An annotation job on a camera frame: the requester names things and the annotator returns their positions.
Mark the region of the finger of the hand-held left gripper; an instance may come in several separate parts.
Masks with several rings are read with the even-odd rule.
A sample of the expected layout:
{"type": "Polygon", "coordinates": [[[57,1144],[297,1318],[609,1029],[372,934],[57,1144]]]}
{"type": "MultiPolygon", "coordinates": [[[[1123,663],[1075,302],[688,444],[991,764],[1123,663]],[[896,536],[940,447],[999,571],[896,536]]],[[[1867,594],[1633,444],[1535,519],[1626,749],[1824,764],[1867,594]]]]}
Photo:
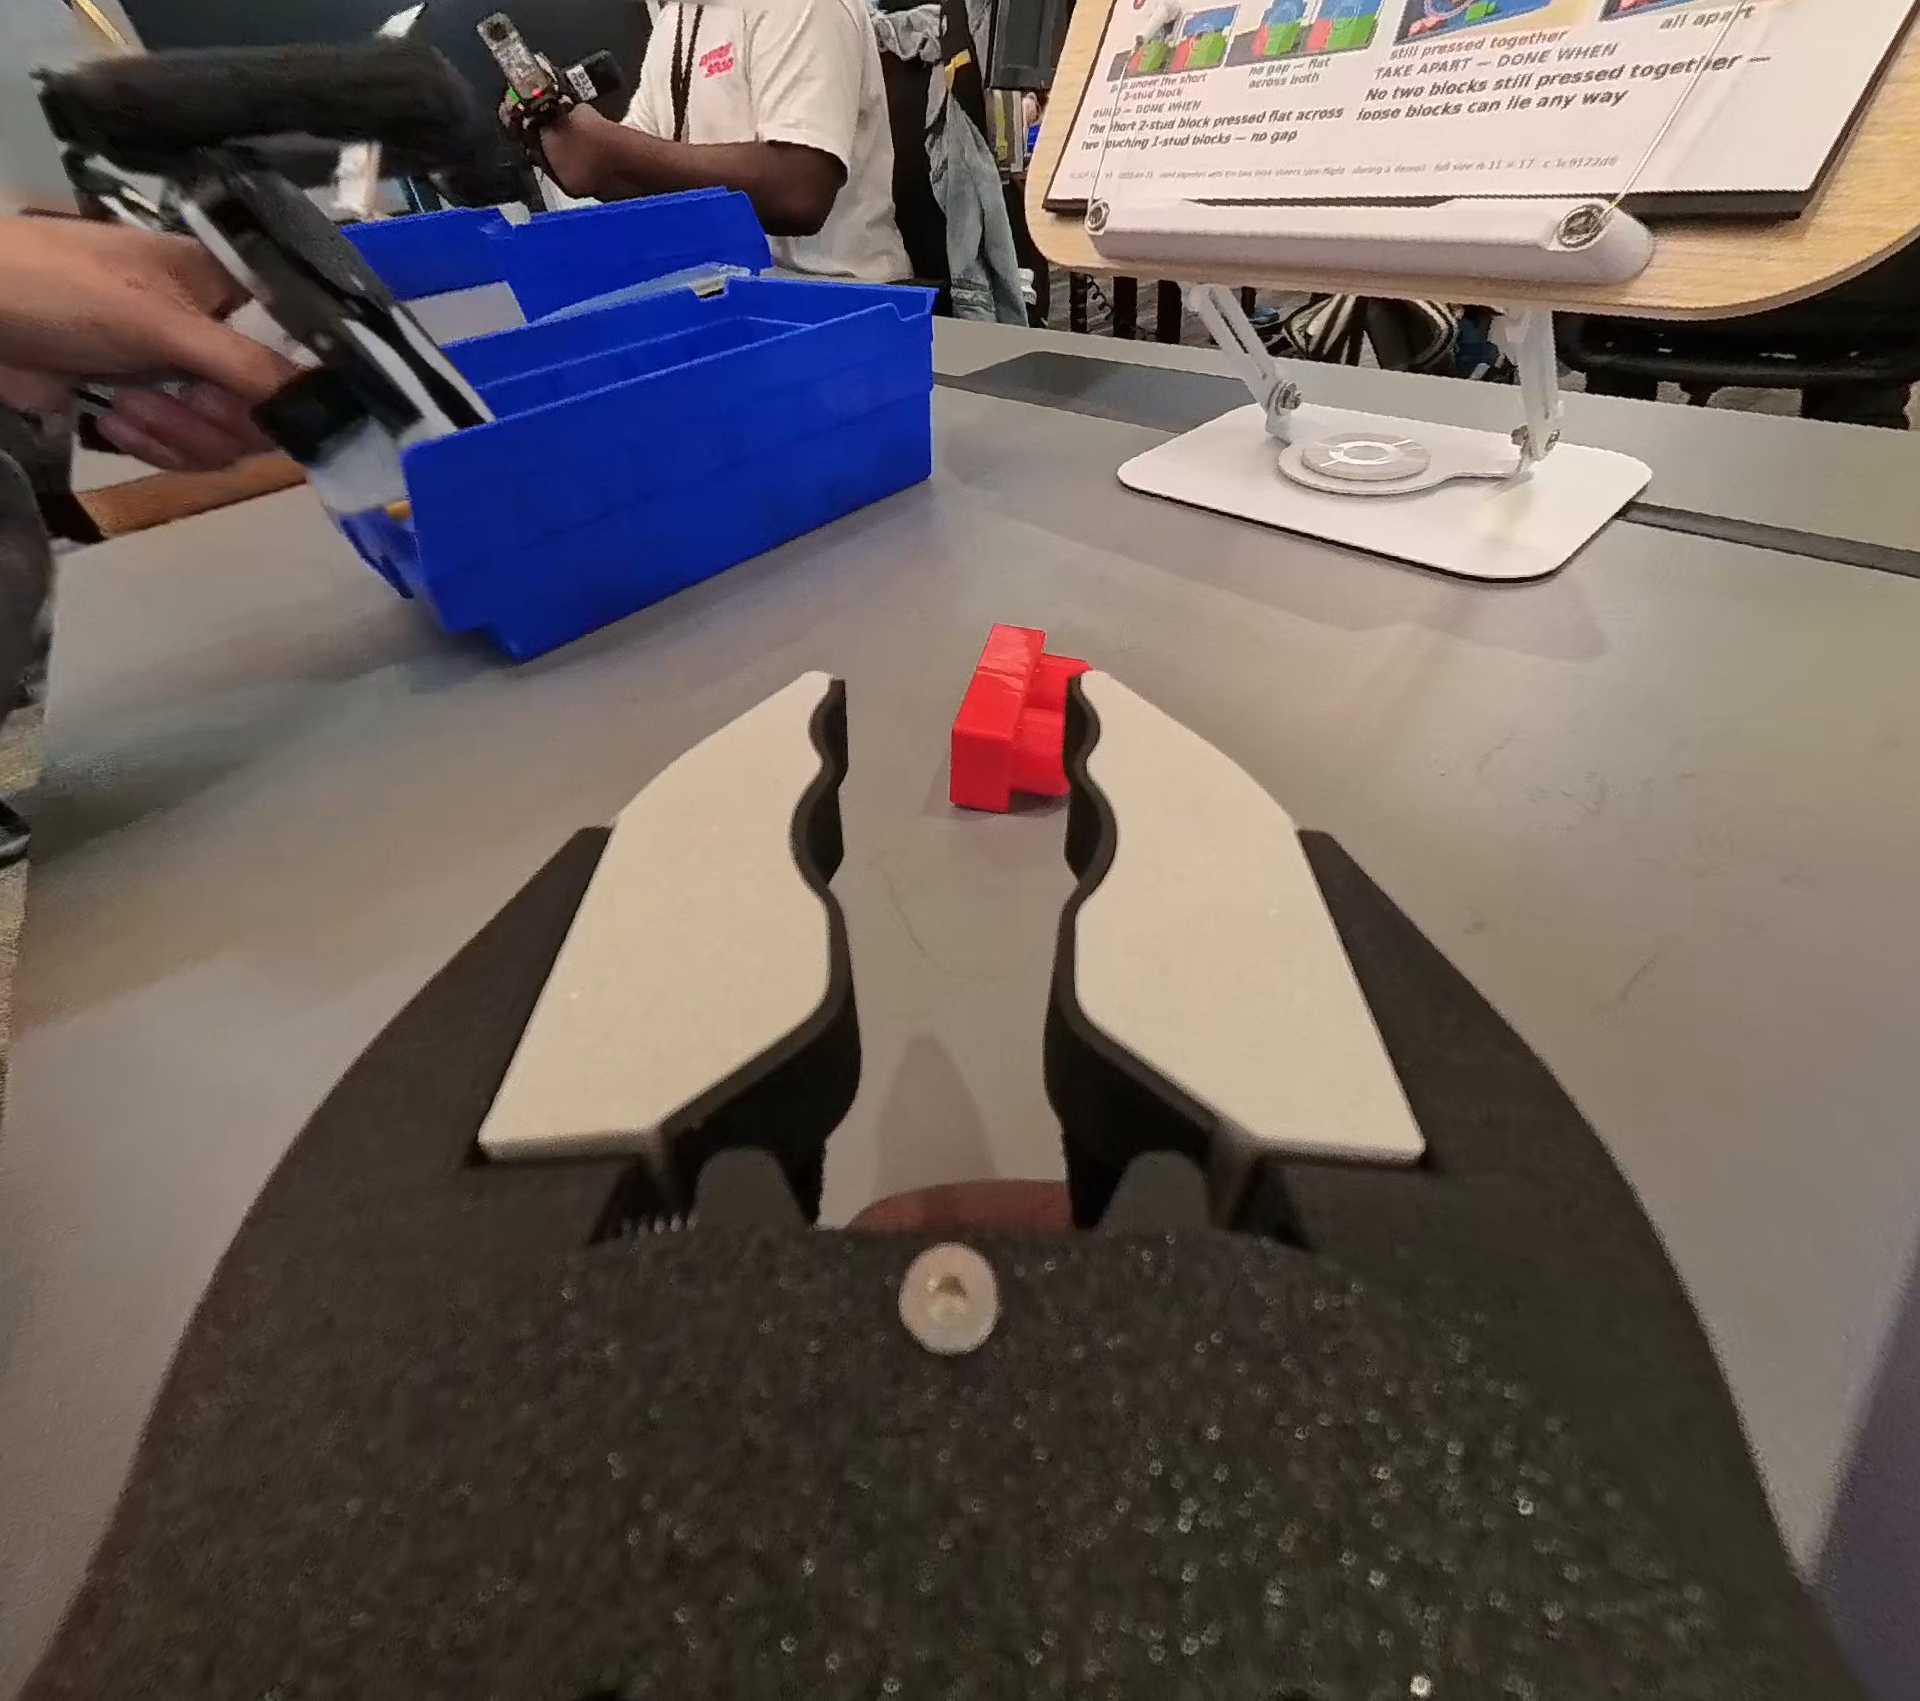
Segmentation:
{"type": "Polygon", "coordinates": [[[398,441],[442,438],[493,418],[444,346],[391,297],[342,297],[342,374],[398,441]]]}
{"type": "Polygon", "coordinates": [[[412,508],[404,448],[412,424],[369,415],[316,410],[305,416],[305,477],[336,519],[404,514],[412,508]]]}

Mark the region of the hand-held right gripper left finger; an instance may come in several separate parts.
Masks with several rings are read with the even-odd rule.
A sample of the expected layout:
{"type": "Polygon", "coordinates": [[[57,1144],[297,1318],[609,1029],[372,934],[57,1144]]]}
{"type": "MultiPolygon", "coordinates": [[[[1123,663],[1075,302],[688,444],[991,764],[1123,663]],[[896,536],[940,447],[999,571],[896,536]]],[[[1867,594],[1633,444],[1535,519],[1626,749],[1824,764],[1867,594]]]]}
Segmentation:
{"type": "Polygon", "coordinates": [[[774,1160],[806,1222],[852,1110],[859,1031],[844,858],[847,690],[804,672],[616,814],[476,1132],[491,1164],[624,1166],[644,1217],[708,1164],[774,1160]]]}

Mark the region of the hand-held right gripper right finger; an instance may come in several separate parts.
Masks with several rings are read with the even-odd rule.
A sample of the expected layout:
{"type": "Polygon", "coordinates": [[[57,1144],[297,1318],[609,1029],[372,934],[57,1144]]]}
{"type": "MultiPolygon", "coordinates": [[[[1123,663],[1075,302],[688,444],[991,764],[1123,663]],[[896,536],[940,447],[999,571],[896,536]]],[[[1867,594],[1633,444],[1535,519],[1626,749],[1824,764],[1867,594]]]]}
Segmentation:
{"type": "Polygon", "coordinates": [[[1043,1090],[1082,1230],[1404,1219],[1428,1138],[1299,827],[1117,676],[1068,686],[1043,1090]]]}

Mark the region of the red two-stud toy block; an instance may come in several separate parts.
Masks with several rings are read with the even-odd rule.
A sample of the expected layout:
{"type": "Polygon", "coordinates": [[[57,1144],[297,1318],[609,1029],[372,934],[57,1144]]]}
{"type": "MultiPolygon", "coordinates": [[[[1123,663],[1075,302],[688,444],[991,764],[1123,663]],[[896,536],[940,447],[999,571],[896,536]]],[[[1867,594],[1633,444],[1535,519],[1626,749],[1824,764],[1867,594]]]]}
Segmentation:
{"type": "Polygon", "coordinates": [[[1063,798],[1068,684],[1087,668],[1041,631],[991,624],[950,729],[948,803],[1006,814],[1063,798]]]}

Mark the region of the grey desk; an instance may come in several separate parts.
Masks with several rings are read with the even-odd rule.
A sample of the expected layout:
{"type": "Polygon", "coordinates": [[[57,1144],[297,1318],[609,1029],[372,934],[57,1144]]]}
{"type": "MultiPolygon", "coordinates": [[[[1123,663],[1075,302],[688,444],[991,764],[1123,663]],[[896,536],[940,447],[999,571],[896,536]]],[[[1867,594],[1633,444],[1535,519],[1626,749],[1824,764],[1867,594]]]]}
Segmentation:
{"type": "Polygon", "coordinates": [[[70,554],[4,1096],[4,1697],[181,1327],[342,1070],[580,827],[806,670],[847,688],[863,1036],[825,1213],[1043,1176],[1056,814],[948,804],[991,623],[1333,834],[1612,1147],[1811,1581],[1895,1502],[1916,1295],[1916,442],[1716,412],[1653,502],[1473,587],[1128,493],[1154,434],[933,334],[930,480],[557,654],[435,632],[289,491],[70,554]]]}

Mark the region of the person's left hand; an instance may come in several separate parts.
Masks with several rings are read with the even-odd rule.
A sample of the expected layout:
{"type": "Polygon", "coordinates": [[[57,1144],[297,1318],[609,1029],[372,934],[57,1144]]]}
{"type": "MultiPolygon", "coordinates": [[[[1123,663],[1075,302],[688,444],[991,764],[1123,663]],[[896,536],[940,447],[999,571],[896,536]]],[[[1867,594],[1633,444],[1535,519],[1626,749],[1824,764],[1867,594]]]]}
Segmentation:
{"type": "Polygon", "coordinates": [[[75,217],[2,219],[2,392],[51,416],[107,391],[101,441],[201,474],[268,454],[256,412],[295,368],[228,324],[244,290],[193,241],[75,217]]]}

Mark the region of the person's right hand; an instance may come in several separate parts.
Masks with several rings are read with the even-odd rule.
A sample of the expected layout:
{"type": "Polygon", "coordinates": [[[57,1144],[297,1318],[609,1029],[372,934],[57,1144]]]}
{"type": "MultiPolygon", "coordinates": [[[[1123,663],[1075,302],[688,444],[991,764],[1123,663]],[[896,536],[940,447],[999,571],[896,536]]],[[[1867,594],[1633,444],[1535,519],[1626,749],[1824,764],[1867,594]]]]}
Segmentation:
{"type": "Polygon", "coordinates": [[[1065,1183],[976,1179],[905,1189],[875,1199],[845,1221],[850,1232],[1063,1232],[1074,1229],[1065,1183]]]}

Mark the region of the black device with stickers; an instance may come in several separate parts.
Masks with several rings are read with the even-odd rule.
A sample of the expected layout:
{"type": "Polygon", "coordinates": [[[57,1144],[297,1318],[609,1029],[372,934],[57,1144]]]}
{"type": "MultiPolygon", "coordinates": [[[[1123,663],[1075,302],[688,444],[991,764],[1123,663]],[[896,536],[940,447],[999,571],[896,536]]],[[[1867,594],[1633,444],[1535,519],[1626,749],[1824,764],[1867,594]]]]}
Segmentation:
{"type": "Polygon", "coordinates": [[[539,145],[541,131],[574,108],[597,108],[616,98],[622,71],[609,52],[554,64],[535,52],[499,9],[480,18],[476,33],[504,82],[501,123],[529,148],[539,145]]]}

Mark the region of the white stand with wooden board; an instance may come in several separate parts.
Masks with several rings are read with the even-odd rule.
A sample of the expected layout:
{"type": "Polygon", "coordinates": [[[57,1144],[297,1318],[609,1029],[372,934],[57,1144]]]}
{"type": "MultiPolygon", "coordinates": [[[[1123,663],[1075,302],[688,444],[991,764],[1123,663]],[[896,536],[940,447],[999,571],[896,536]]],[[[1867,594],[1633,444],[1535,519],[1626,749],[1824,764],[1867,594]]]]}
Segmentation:
{"type": "Polygon", "coordinates": [[[1641,460],[1563,444],[1558,315],[1717,321],[1831,290],[1916,241],[1916,13],[1799,207],[1737,201],[1110,201],[1048,207],[1114,0],[1074,0],[1026,210],[1083,272],[1183,287],[1246,405],[1120,466],[1126,488],[1476,582],[1531,582],[1645,491],[1641,460]],[[1301,395],[1250,287],[1430,299],[1494,315],[1513,385],[1444,424],[1301,395]]]}

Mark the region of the denim jacket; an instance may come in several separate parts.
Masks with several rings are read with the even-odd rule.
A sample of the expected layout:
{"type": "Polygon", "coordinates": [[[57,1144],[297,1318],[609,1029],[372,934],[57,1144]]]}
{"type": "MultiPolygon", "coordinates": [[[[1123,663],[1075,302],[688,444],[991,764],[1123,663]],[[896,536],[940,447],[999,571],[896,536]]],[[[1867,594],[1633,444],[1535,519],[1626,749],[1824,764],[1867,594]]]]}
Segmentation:
{"type": "Polygon", "coordinates": [[[1022,267],[990,137],[979,45],[994,0],[877,0],[869,9],[910,274],[945,313],[1026,329],[1022,267]]]}

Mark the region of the black office chair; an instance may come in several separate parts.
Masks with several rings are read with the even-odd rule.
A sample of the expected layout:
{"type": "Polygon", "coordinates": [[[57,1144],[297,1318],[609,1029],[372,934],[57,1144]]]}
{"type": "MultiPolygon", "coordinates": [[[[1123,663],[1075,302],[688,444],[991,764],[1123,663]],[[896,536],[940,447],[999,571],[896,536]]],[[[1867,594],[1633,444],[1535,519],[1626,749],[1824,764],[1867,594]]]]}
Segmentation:
{"type": "Polygon", "coordinates": [[[1655,399],[1671,385],[1704,407],[1723,391],[1787,391],[1801,418],[1904,430],[1917,374],[1917,247],[1758,315],[1558,315],[1554,342],[1586,392],[1655,399]]]}

